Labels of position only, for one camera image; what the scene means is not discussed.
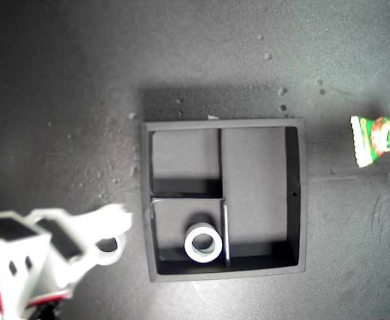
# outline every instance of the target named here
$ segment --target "green package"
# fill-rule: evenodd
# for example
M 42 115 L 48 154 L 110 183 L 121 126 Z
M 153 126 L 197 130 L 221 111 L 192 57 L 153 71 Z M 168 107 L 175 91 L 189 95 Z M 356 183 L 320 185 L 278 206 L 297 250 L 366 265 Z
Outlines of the green package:
M 353 116 L 350 118 L 357 165 L 372 164 L 384 152 L 390 151 L 390 116 L 376 120 Z

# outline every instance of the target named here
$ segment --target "dark gray background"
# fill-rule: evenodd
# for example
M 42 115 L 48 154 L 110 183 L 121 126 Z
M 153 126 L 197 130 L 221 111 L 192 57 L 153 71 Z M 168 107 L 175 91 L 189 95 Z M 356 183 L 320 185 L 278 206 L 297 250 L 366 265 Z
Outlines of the dark gray background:
M 129 114 L 282 104 L 307 124 L 306 272 L 150 283 Z M 390 319 L 390 154 L 357 168 L 357 113 L 390 114 L 390 1 L 0 1 L 0 210 L 135 214 L 122 259 L 89 272 L 64 319 Z

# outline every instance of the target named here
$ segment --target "small hole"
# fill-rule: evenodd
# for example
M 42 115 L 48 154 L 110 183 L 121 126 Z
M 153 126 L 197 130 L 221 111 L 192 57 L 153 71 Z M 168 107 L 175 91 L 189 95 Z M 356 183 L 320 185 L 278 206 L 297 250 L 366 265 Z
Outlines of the small hole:
M 114 252 L 117 250 L 117 242 L 115 238 L 103 239 L 95 244 L 102 252 Z
M 30 260 L 29 256 L 26 256 L 26 259 L 24 260 L 24 264 L 26 265 L 27 270 L 32 269 L 32 260 Z
M 213 238 L 210 235 L 197 235 L 192 241 L 192 245 L 198 250 L 208 249 L 212 244 Z
M 8 268 L 9 268 L 11 274 L 13 275 L 13 277 L 15 277 L 15 275 L 17 274 L 17 267 L 15 266 L 14 261 L 9 262 Z

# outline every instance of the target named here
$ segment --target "white ring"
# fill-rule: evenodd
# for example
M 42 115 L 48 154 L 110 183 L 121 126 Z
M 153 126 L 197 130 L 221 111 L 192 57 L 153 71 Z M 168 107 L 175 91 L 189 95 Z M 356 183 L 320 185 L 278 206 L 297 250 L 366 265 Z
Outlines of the white ring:
M 206 249 L 196 249 L 193 246 L 193 240 L 198 235 L 209 235 L 213 238 L 212 244 Z M 223 241 L 212 225 L 200 222 L 192 225 L 187 231 L 184 250 L 190 259 L 199 263 L 208 263 L 215 260 L 220 255 L 222 249 Z

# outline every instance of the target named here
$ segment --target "black tray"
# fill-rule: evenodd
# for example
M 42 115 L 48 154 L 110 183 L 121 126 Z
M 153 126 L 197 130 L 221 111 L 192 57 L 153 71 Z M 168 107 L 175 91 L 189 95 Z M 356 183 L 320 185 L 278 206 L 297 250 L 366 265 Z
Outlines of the black tray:
M 302 119 L 144 123 L 141 178 L 152 281 L 305 270 L 307 176 Z M 208 222 L 225 250 L 207 264 L 184 252 L 187 228 Z

